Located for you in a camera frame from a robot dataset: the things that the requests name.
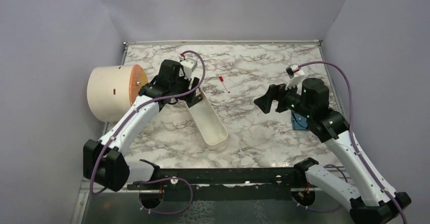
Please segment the blue leather card holder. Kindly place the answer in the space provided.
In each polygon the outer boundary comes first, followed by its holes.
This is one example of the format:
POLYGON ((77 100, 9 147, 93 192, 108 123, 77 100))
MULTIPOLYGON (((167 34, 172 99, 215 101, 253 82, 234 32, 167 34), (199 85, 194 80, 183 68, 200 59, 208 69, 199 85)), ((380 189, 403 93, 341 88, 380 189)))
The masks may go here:
POLYGON ((291 121, 293 130, 307 131, 309 130, 306 118, 302 118, 299 114, 291 112, 291 121))

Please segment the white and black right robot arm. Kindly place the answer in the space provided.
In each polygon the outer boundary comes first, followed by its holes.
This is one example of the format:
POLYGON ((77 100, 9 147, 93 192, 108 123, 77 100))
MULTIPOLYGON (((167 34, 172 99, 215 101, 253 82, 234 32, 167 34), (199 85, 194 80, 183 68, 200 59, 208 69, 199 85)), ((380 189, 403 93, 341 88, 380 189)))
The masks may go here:
POLYGON ((344 116, 329 107, 329 89, 321 79, 307 78, 301 94, 297 87, 270 85, 254 104, 267 114, 273 101, 276 112, 290 110, 307 119, 309 130, 333 152, 353 180, 349 184, 328 172, 315 160, 295 166, 293 182, 300 187, 315 185, 349 211, 354 223, 387 223, 402 215, 411 204, 405 192, 396 191, 373 167, 350 131, 344 116))

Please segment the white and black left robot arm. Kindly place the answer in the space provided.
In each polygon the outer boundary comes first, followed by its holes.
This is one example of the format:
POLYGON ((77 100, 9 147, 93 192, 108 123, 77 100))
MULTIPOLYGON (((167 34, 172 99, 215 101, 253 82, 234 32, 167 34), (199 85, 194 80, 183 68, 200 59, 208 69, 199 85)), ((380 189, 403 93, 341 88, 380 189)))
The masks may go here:
POLYGON ((89 139, 83 147, 83 176, 91 183, 119 191, 126 183, 140 181, 148 189, 159 184, 156 165, 146 160, 127 163, 125 155, 144 127, 170 103, 191 102, 201 79, 192 77, 198 66, 194 59, 163 60, 158 74, 142 86, 130 109, 99 140, 89 139))

